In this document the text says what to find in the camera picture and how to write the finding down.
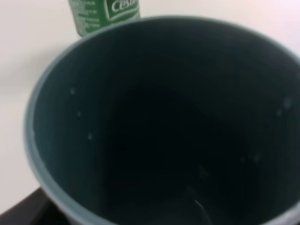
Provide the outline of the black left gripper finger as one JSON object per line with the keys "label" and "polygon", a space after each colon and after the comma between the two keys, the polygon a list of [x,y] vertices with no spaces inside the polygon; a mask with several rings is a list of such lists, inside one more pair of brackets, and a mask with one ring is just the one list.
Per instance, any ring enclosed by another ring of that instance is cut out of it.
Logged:
{"label": "black left gripper finger", "polygon": [[68,225],[67,218],[38,188],[0,215],[2,225]]}

